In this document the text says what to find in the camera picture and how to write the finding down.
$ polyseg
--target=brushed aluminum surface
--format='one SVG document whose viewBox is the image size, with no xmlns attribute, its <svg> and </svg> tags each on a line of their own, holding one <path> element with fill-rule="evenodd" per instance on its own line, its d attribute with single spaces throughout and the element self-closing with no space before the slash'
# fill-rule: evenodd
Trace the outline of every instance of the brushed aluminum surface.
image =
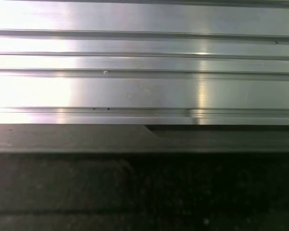
<svg viewBox="0 0 289 231">
<path fill-rule="evenodd" d="M 0 30 L 289 36 L 289 8 L 1 1 Z"/>
<path fill-rule="evenodd" d="M 0 123 L 289 125 L 289 8 L 0 0 Z"/>
</svg>

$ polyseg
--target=black surface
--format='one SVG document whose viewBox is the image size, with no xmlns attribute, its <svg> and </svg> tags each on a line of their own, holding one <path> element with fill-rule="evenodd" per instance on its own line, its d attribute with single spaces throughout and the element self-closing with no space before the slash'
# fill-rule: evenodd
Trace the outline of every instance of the black surface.
<svg viewBox="0 0 289 231">
<path fill-rule="evenodd" d="M 3 154 L 289 153 L 289 126 L 0 125 Z"/>
<path fill-rule="evenodd" d="M 0 158 L 0 230 L 287 231 L 289 156 Z"/>
</svg>

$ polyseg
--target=metal bar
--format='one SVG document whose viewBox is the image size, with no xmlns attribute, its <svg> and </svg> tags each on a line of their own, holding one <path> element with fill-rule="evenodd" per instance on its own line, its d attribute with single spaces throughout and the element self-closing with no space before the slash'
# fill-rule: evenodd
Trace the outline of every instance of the metal bar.
<svg viewBox="0 0 289 231">
<path fill-rule="evenodd" d="M 0 30 L 289 36 L 289 8 L 0 1 Z"/>
<path fill-rule="evenodd" d="M 289 109 L 289 81 L 0 77 L 2 107 Z"/>
<path fill-rule="evenodd" d="M 0 36 L 0 54 L 180 56 L 289 59 L 289 44 L 216 39 L 109 40 Z"/>
<path fill-rule="evenodd" d="M 0 69 L 289 73 L 289 60 L 0 55 Z"/>
</svg>

